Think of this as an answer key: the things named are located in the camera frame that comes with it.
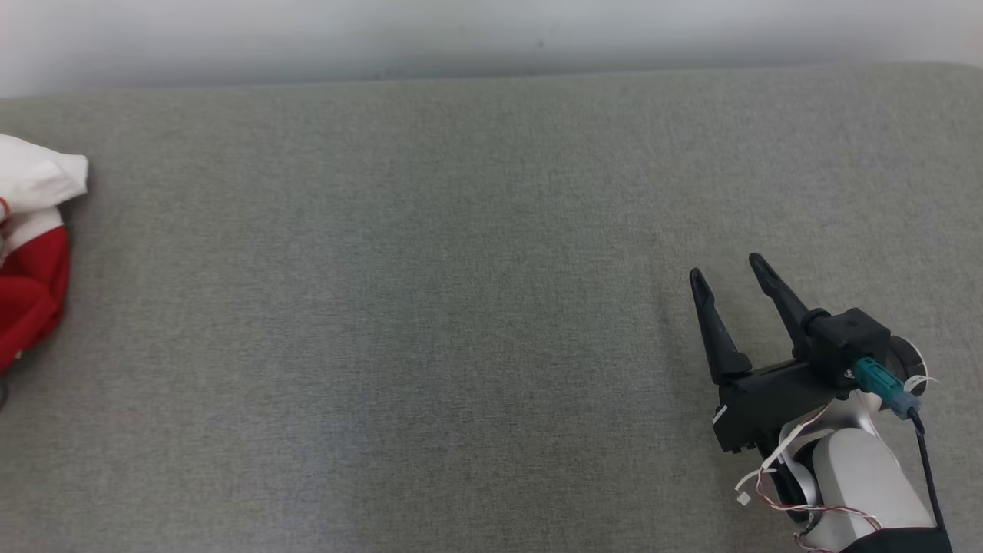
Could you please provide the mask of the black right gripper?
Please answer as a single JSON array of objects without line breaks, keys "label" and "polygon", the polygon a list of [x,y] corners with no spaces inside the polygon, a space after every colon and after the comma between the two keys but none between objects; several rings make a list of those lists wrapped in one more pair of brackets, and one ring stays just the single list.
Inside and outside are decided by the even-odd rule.
[{"label": "black right gripper", "polygon": [[[808,358],[812,323],[831,314],[822,308],[808,310],[761,254],[750,254],[749,265],[776,306],[793,343],[793,357]],[[715,385],[728,382],[719,388],[720,408],[713,420],[713,433],[723,451],[737,454],[758,448],[761,455],[769,455],[779,445],[784,426],[857,391],[851,380],[844,389],[826,385],[805,362],[790,361],[761,374],[751,373],[752,364],[735,346],[699,267],[690,271],[689,283],[710,380]]]}]

